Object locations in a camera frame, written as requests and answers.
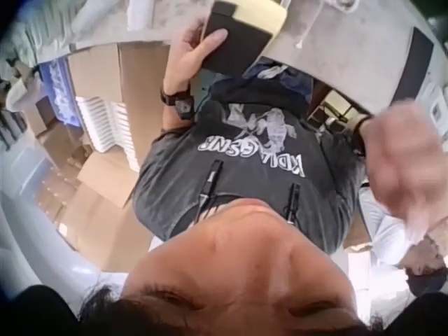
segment gray t-shirt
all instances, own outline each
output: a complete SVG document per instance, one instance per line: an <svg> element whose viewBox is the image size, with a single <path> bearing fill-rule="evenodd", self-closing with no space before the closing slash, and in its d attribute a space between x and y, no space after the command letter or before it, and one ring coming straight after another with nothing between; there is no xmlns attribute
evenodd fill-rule
<svg viewBox="0 0 448 336"><path fill-rule="evenodd" d="M256 198L284 215L300 185L295 226L328 254L351 225L364 164L345 136L317 137L292 113L258 104L208 101L188 130L163 134L141 168L134 193L138 219L161 240L195 219L215 160L224 162L216 203Z"/></svg>

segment white shirt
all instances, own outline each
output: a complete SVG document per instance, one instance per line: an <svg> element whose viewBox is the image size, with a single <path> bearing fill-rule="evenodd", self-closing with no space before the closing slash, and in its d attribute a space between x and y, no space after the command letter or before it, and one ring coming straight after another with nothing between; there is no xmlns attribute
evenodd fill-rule
<svg viewBox="0 0 448 336"><path fill-rule="evenodd" d="M28 88L21 78L8 91L8 95L6 96L6 109L10 112L22 112L46 95L45 86L38 74L36 74L34 80L28 85Z"/></svg>
<svg viewBox="0 0 448 336"><path fill-rule="evenodd" d="M390 216L387 209L375 199L370 188L363 188L359 192L359 201L377 264L397 265L412 246L405 223Z"/></svg>

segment graphic print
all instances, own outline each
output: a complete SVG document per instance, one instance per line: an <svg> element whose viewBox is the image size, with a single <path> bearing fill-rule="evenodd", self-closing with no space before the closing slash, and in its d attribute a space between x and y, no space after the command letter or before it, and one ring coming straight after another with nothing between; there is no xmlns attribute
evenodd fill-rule
<svg viewBox="0 0 448 336"><path fill-rule="evenodd" d="M230 115L227 119L223 118L223 123L242 129L235 140L244 136L253 137L254 134L260 136L266 131L269 141L264 144L260 143L260 145L264 147L267 153L277 154L284 151L287 136L297 138L294 126L286 124L285 115L280 108L273 108L258 118L255 114L251 114L249 120L244 117L244 105L230 104L229 108Z"/></svg>
<svg viewBox="0 0 448 336"><path fill-rule="evenodd" d="M243 113L244 105L230 104L229 108L230 114L227 117L224 113L222 122L240 129L241 132L234 139L209 136L198 146L199 151L219 152L230 157L241 158L250 158L259 153L264 165L281 168L294 175L305 177L302 156L281 153L285 150L287 137L297 138L294 126L286 123L281 109L273 108L259 117L251 114L247 120ZM263 143L260 137L264 133L268 140Z"/></svg>

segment table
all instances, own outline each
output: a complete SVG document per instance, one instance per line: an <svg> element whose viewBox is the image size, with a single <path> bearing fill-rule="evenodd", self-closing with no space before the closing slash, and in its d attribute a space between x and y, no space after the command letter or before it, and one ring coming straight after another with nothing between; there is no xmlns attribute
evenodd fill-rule
<svg viewBox="0 0 448 336"><path fill-rule="evenodd" d="M408 0L361 0L352 14L325 5L311 28L303 49L295 47L301 31L297 18L304 3L292 1L288 19L265 55L300 69L334 87L371 113L392 100L407 60L412 29L418 27L435 43L429 76L438 85L448 83L448 59L424 17ZM110 14L75 49L130 41L169 41L173 32L199 13L211 0L161 0L156 3L153 27L127 31L125 10ZM59 56L70 53L68 48ZM41 52L40 59L48 59Z"/></svg>

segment fist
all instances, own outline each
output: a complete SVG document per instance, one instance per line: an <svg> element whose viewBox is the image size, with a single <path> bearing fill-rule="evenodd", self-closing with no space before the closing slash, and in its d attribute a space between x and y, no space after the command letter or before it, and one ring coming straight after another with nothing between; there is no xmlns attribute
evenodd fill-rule
<svg viewBox="0 0 448 336"><path fill-rule="evenodd" d="M204 18L196 20L173 39L163 80L167 95L187 90L190 79L199 72L205 58L227 38L228 31L219 29L201 41L204 23Z"/></svg>
<svg viewBox="0 0 448 336"><path fill-rule="evenodd" d="M447 193L448 162L424 110L395 104L360 132L375 198L414 231L426 231Z"/></svg>

